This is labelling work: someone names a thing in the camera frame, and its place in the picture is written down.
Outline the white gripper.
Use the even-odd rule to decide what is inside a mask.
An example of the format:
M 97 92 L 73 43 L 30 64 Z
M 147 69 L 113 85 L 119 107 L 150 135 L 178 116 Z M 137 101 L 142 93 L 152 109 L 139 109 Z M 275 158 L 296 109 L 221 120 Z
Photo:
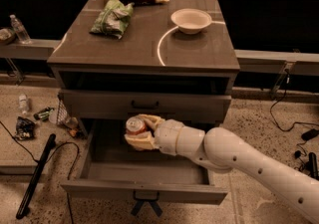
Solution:
M 161 153 L 176 155 L 176 142 L 184 124 L 174 119 L 164 121 L 158 115 L 140 113 L 141 118 L 148 128 L 154 130 L 154 136 L 150 131 L 142 132 L 136 135 L 125 134 L 125 139 L 134 149 L 154 150 L 159 149 Z

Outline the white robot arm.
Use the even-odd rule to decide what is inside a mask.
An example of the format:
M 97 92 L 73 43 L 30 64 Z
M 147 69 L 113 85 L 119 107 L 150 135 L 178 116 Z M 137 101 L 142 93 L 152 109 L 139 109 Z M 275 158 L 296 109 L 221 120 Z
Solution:
M 319 224 L 319 181 L 264 155 L 223 127 L 204 131 L 175 119 L 138 114 L 126 121 L 125 139 L 136 150 L 186 157 L 208 170 L 238 169 Z

